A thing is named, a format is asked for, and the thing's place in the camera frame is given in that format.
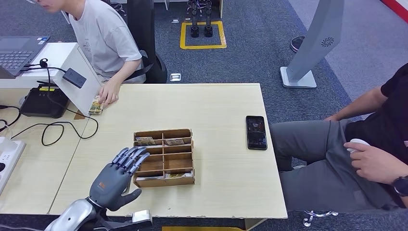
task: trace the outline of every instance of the laptop keyboard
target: laptop keyboard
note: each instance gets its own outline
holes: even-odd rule
[[[27,63],[33,51],[0,51],[0,66],[5,69],[17,69]]]

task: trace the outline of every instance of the wooden compartment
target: wooden compartment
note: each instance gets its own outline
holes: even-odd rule
[[[193,141],[189,129],[135,132],[134,143],[137,137],[152,137],[156,145],[146,146],[151,155],[135,173],[134,184],[140,188],[194,184]]]

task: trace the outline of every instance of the smartphone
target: smartphone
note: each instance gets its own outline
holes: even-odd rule
[[[265,120],[262,116],[246,117],[246,139],[248,149],[266,150],[268,148]]]

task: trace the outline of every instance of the power strip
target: power strip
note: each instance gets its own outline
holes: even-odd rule
[[[21,156],[26,144],[22,141],[13,141],[17,144],[16,149],[11,151],[0,151],[0,163],[4,163],[6,167],[0,172],[0,194],[3,192],[10,175],[13,172],[15,164]]]

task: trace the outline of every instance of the white mouse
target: white mouse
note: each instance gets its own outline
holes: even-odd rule
[[[370,146],[369,143],[365,142],[364,140],[360,140],[360,139],[351,139],[350,142],[352,142],[352,143],[362,143],[362,144]],[[347,148],[347,151],[349,151],[350,153],[353,153],[353,152],[355,152],[357,150],[354,149],[354,148]]]

